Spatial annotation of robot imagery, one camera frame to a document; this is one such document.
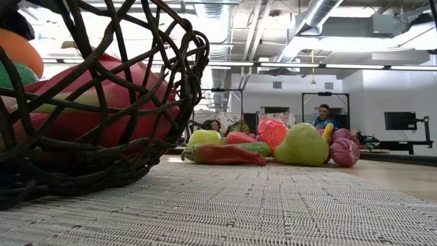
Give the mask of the orange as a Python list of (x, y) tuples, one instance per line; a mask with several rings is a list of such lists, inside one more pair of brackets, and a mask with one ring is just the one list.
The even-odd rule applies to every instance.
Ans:
[(44, 63), (36, 49), (22, 36), (0, 28), (0, 46), (5, 50), (13, 62), (20, 62), (41, 78), (44, 72)]

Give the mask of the pink dragon fruit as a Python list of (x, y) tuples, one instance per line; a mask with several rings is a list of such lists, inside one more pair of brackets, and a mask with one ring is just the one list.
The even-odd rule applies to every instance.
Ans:
[[(111, 57), (106, 53), (99, 59), (99, 62), (107, 70), (112, 70), (116, 66), (121, 65), (121, 61), (119, 59)], [(69, 67), (66, 70), (61, 71), (60, 73), (53, 76), (48, 81), (40, 81), (26, 85), (25, 91), (34, 93), (39, 96), (45, 93), (52, 86), (58, 84), (69, 72), (72, 72), (76, 67), (78, 66)], [(138, 62), (130, 67), (130, 72), (132, 75), (133, 83), (138, 86), (142, 85), (146, 72), (146, 66), (143, 63)], [(58, 93), (54, 97), (56, 99), (64, 100), (71, 93), (73, 93), (73, 91), (79, 89), (80, 86), (85, 85), (85, 83), (90, 81), (91, 79), (91, 74), (87, 70), (76, 81), (72, 82), (72, 84), (60, 91), (60, 93)], [(147, 80), (146, 89), (151, 90), (155, 86), (156, 82), (158, 82), (158, 80), (159, 78), (157, 75), (153, 73), (150, 74)], [(167, 86), (168, 82), (163, 81), (160, 87), (155, 92), (155, 95), (160, 103), (164, 99)], [(125, 109), (131, 105), (129, 91), (127, 88), (115, 84), (108, 79), (105, 79), (102, 82), (102, 89), (108, 108)], [(169, 93), (168, 99), (165, 104), (173, 103), (176, 101), (175, 93), (176, 91), (174, 89), (171, 89), (171, 92)], [(2, 96), (2, 99), (3, 98), (6, 100), (5, 106), (9, 112), (13, 112), (15, 109), (18, 109), (18, 103), (15, 99), (9, 96)], [(97, 108), (100, 107), (100, 102), (98, 100), (98, 95), (94, 86), (90, 87), (86, 92), (81, 94), (73, 102)], [(141, 105), (138, 110), (149, 111), (156, 108), (157, 107), (154, 102), (150, 100), (147, 103)], [(30, 113), (30, 118), (35, 130), (39, 130), (41, 128), (43, 123), (48, 119), (49, 115), (54, 109), (55, 105), (43, 104), (42, 106), (38, 107)], [(178, 105), (172, 106), (167, 109), (167, 113), (173, 119), (175, 119), (180, 114), (180, 107)], [(157, 114), (140, 114), (137, 118), (137, 125), (135, 126), (135, 130), (129, 141), (144, 137), (151, 137), (156, 118)], [(98, 111), (84, 111), (80, 109), (66, 107), (54, 121), (51, 129), (47, 130), (47, 132), (45, 132), (43, 136), (60, 141), (74, 141), (99, 126), (101, 120), (102, 115)], [(129, 120), (130, 114), (128, 113), (111, 125), (107, 126), (105, 131), (103, 132), (102, 139), (98, 142), (98, 145), (105, 148), (111, 148), (118, 145)], [(21, 120), (18, 120), (17, 123), (14, 123), (13, 129), (16, 141), (18, 143), (23, 142), (28, 138)], [(171, 125), (168, 120), (164, 116), (161, 116), (158, 127), (156, 129), (155, 138), (164, 139), (170, 129)], [(0, 133), (0, 152), (4, 152), (5, 150), (6, 148), (3, 141), (3, 136)]]

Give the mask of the yellow-green apple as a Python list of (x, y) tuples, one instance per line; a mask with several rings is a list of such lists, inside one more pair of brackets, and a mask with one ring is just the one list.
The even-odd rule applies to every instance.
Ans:
[(217, 131), (197, 130), (191, 135), (191, 138), (188, 141), (188, 147), (195, 146), (196, 144), (221, 145), (222, 143), (222, 137)]

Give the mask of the small red grape bunch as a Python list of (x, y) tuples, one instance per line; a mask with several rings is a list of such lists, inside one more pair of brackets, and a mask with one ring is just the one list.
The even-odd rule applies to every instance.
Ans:
[(255, 134), (251, 132), (249, 125), (244, 120), (237, 121), (237, 122), (233, 123), (231, 126), (229, 126), (227, 128), (226, 135), (230, 134), (231, 132), (235, 132), (235, 131), (244, 133), (244, 134), (246, 134), (249, 137), (252, 137), (254, 139), (256, 138)]

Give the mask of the red chili pepper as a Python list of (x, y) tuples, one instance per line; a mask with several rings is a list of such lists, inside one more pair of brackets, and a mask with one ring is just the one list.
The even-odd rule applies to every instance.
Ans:
[(249, 164), (265, 166), (266, 157), (252, 151), (237, 147), (235, 144), (196, 144), (187, 147), (181, 153), (181, 160), (208, 165)]

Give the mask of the red bell pepper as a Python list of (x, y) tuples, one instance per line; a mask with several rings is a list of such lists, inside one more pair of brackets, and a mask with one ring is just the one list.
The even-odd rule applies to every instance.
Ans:
[(226, 144), (246, 144), (257, 142), (257, 140), (246, 133), (242, 133), (239, 131), (230, 132), (226, 136)]

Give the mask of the green cucumber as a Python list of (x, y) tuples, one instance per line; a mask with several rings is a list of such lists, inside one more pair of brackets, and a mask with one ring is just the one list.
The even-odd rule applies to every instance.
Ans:
[(251, 142), (251, 143), (237, 143), (237, 147), (256, 152), (264, 157), (270, 156), (270, 146), (262, 141)]

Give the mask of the red-orange mango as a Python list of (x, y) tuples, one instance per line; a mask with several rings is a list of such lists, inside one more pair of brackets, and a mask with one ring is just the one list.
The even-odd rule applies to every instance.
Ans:
[(289, 128), (276, 119), (262, 120), (258, 127), (257, 132), (262, 142), (265, 142), (270, 147), (270, 155), (274, 156), (274, 151), (285, 139)]

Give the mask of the green pear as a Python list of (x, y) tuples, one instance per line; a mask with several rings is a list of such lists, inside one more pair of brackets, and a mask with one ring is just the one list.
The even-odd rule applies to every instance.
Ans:
[(274, 151), (276, 161), (291, 165), (318, 167), (326, 162), (328, 156), (328, 140), (308, 123), (291, 127)]

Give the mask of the yellow banana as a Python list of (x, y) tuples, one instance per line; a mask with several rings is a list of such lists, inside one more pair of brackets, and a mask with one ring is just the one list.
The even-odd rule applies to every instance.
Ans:
[(334, 124), (330, 122), (326, 125), (326, 127), (324, 128), (324, 132), (322, 133), (322, 137), (328, 145), (330, 145), (330, 138), (334, 128)]

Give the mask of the large purple grape bunch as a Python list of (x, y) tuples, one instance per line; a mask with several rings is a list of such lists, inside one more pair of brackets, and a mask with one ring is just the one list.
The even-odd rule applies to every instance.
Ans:
[[(322, 136), (324, 128), (316, 127), (315, 129)], [(333, 160), (340, 167), (352, 167), (360, 159), (358, 145), (358, 139), (348, 129), (334, 129), (331, 134), (330, 145), (327, 144), (327, 148), (324, 148), (319, 155), (317, 165)]]

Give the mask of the person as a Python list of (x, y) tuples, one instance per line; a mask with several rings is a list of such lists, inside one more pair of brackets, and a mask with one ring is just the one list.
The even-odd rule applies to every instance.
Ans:
[(205, 130), (219, 132), (221, 129), (221, 123), (218, 120), (206, 120), (203, 123)]
[(318, 108), (319, 116), (315, 119), (314, 127), (325, 128), (329, 123), (332, 123), (334, 129), (337, 130), (339, 125), (333, 117), (329, 114), (330, 107), (327, 104), (321, 104)]

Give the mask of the grey woven placemat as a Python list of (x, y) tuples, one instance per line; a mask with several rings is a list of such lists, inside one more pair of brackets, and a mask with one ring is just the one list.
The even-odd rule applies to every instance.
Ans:
[(437, 204), (335, 169), (168, 163), (0, 211), (0, 246), (437, 246)]

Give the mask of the black monitor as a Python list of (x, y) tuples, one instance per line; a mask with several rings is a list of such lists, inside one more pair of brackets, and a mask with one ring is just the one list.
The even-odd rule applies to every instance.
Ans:
[(413, 111), (385, 112), (384, 123), (387, 131), (417, 130), (416, 113)]

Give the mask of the black monitor stand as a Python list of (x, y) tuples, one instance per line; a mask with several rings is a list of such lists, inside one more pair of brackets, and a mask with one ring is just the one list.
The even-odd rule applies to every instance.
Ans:
[(429, 116), (425, 116), (422, 119), (416, 119), (417, 122), (424, 123), (425, 127), (425, 140), (424, 141), (380, 141), (374, 136), (366, 135), (361, 131), (356, 131), (356, 138), (360, 143), (361, 152), (373, 152), (373, 153), (385, 153), (388, 154), (391, 151), (403, 151), (408, 154), (414, 154), (414, 146), (426, 146), (427, 148), (433, 148), (434, 141), (430, 139), (429, 133)]

